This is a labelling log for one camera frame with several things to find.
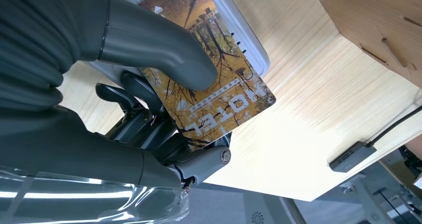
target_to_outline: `wooden table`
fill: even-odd
[[[341,37],[318,0],[234,0],[266,49],[264,81],[277,102],[234,131],[232,160],[206,182],[312,201],[422,133],[422,113],[378,141],[378,151],[347,174],[328,163],[422,104],[422,91]],[[63,105],[91,131],[121,116],[100,101],[106,78],[75,65],[60,88]],[[67,89],[77,87],[74,93]]]

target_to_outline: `light wood surface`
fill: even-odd
[[[340,36],[318,0],[234,2],[269,54],[264,81],[277,102],[234,131],[231,162],[206,182],[312,201],[422,133],[420,113],[349,173],[332,172],[328,163],[355,141],[422,104],[422,91]],[[95,82],[106,78],[84,64],[65,76],[63,104],[89,130],[107,131],[120,111],[95,96]]]
[[[422,88],[422,0],[319,1],[345,38]]]

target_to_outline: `clear plastic cover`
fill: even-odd
[[[140,187],[0,167],[0,223],[160,224],[189,213],[180,188]]]

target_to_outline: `tree illustration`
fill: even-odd
[[[154,10],[155,6],[162,7],[160,15],[185,27],[195,36],[218,71],[216,81],[203,92],[179,86],[159,70],[148,68],[142,71],[174,119],[179,132],[186,138],[190,150],[197,150],[220,138],[275,102],[274,95],[237,47],[212,0],[145,0],[139,5],[149,10]],[[227,89],[226,85],[235,79],[239,83],[231,86],[227,92],[213,98],[212,102],[205,102],[198,110],[191,111],[200,102],[209,99],[210,94]],[[243,104],[241,100],[232,101],[239,94],[247,97],[249,105],[235,112],[232,106],[238,110]],[[224,113],[231,116],[205,131],[207,122],[202,118],[209,113],[216,122],[222,120]],[[192,123],[202,130],[201,134],[197,134],[194,128],[187,128]]]

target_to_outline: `black cable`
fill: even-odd
[[[394,124],[390,125],[388,128],[386,128],[381,134],[376,136],[372,141],[370,141],[366,147],[372,147],[374,144],[380,140],[384,135],[386,135],[388,132],[390,132],[393,128],[395,128],[397,125],[401,124],[403,121],[407,120],[408,118],[414,116],[419,111],[422,111],[422,106],[419,106],[414,111],[410,112],[409,114],[405,115],[403,118],[399,119],[398,121],[394,122]]]
[[[388,199],[384,196],[384,194],[380,191],[379,194],[381,194],[381,196],[387,201],[388,204],[390,204],[390,206],[396,211],[396,213],[407,223],[408,221],[400,214],[400,212],[393,206],[393,204],[390,203],[390,201],[388,201]]]

